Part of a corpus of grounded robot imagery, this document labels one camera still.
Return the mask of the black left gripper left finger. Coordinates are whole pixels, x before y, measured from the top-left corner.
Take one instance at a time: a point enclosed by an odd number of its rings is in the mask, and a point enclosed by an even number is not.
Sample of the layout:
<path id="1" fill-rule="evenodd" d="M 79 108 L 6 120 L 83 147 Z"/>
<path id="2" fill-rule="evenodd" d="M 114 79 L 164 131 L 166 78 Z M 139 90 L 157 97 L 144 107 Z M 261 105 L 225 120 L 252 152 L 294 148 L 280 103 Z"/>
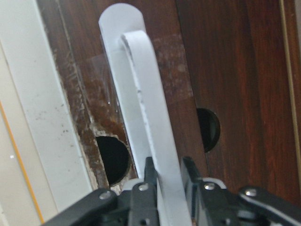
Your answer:
<path id="1" fill-rule="evenodd" d="M 145 159 L 144 182 L 157 187 L 157 178 L 158 178 L 158 173 L 155 169 L 153 158 L 147 157 Z"/>

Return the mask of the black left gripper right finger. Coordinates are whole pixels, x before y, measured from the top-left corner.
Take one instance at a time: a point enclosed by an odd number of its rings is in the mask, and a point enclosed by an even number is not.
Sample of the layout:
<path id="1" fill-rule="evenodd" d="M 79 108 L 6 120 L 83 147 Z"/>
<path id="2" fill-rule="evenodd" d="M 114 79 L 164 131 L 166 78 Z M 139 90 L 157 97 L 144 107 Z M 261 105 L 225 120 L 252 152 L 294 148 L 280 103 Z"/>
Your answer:
<path id="1" fill-rule="evenodd" d="M 182 157 L 182 181 L 188 208 L 196 210 L 199 207 L 198 194 L 201 175 L 192 158 Z"/>

